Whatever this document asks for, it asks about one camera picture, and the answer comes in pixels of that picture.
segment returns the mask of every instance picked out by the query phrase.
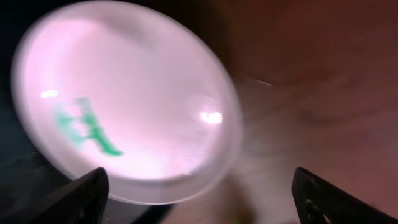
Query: brown table surface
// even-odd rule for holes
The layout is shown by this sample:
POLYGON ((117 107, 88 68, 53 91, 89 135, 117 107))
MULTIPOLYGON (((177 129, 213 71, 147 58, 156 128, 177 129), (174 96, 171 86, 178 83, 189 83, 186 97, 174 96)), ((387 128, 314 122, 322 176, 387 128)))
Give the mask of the brown table surface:
POLYGON ((229 178, 165 223, 233 223, 249 209, 256 223, 298 223, 298 166, 398 218, 398 2, 184 4, 234 80, 244 143, 229 178))

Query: round plate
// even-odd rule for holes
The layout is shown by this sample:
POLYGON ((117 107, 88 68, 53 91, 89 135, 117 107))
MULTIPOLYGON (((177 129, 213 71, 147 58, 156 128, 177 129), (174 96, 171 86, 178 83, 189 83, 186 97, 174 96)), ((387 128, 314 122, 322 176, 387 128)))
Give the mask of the round plate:
POLYGON ((14 101, 28 135, 76 179, 101 166, 124 202, 186 200, 216 184, 241 143, 229 76, 189 30, 116 1, 61 8, 25 36, 14 101))

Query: green object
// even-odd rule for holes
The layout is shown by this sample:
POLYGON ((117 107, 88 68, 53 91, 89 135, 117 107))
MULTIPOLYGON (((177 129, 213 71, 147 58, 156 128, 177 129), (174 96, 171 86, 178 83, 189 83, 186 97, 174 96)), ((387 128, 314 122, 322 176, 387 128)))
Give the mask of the green object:
POLYGON ((76 100, 76 103, 79 105, 82 113, 82 116, 79 118, 74 118, 67 114, 60 105, 55 107, 55 122, 58 128, 78 147, 85 141, 92 139, 99 145, 103 153, 109 156, 122 155, 123 153, 117 150, 104 134, 103 128, 100 126, 98 119, 91 109, 89 100, 86 98, 79 98, 76 100), (88 128, 88 136, 81 136, 78 130, 73 127, 75 121, 84 124, 88 128))

